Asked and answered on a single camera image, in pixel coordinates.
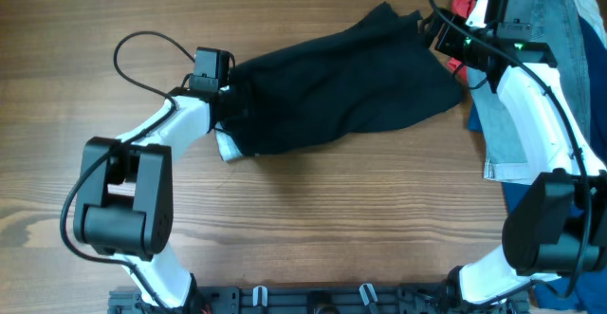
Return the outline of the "black shorts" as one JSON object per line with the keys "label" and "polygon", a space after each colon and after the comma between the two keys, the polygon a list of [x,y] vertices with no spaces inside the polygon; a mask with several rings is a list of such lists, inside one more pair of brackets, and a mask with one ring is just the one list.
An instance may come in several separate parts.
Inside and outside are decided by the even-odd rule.
{"label": "black shorts", "polygon": [[461,87],[424,46],[418,12],[382,3],[352,27],[234,67],[250,112],[217,128],[220,157],[278,155],[350,133],[407,128],[450,110]]}

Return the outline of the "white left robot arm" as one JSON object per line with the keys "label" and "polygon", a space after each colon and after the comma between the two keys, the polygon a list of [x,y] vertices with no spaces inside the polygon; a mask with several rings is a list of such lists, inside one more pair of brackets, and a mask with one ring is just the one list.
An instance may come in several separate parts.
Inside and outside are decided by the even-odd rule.
{"label": "white left robot arm", "polygon": [[138,287],[142,313],[209,313],[195,277],[169,238],[174,222],[173,165],[225,120],[250,112],[233,86],[177,87],[135,129],[83,148],[80,176],[60,214],[60,235],[79,258],[122,267]]}

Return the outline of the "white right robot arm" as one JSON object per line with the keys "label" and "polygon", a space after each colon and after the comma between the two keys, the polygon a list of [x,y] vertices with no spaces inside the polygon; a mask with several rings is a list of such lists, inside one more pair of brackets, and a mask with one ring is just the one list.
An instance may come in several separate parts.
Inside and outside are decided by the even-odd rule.
{"label": "white right robot arm", "polygon": [[561,277],[606,267],[606,166],[588,146],[561,91],[557,61],[525,19],[469,26],[445,9],[419,27],[426,46],[487,74],[512,118],[531,185],[506,218],[501,245],[454,268],[435,301],[442,312],[480,312]]}

